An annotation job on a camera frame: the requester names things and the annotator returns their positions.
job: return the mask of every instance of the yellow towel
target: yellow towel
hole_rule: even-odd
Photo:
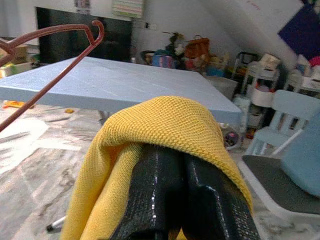
[[[216,165],[252,199],[224,148],[219,125],[201,104],[161,96],[112,115],[93,139],[78,174],[61,240],[107,239],[126,208],[131,172],[143,143],[197,156]],[[177,239],[185,239],[182,233]]]

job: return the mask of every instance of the sloped ceiling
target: sloped ceiling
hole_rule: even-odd
[[[303,6],[300,0],[199,0],[245,51],[270,53],[291,69],[296,54],[278,31]]]

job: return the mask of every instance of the marble floor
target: marble floor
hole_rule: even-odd
[[[14,110],[1,108],[0,122]],[[64,107],[36,105],[0,133],[0,139],[26,133],[0,142],[0,239],[59,239],[59,232],[48,234],[45,228],[65,215],[84,155],[101,127],[98,111],[74,110],[68,114]],[[239,161],[249,143],[232,150],[231,157]],[[262,239],[307,240],[315,234],[309,225],[277,218],[253,197]]]

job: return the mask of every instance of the gray chair seat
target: gray chair seat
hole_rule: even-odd
[[[320,215],[320,199],[298,187],[281,169],[281,160],[245,155],[242,160],[270,197],[292,212]]]

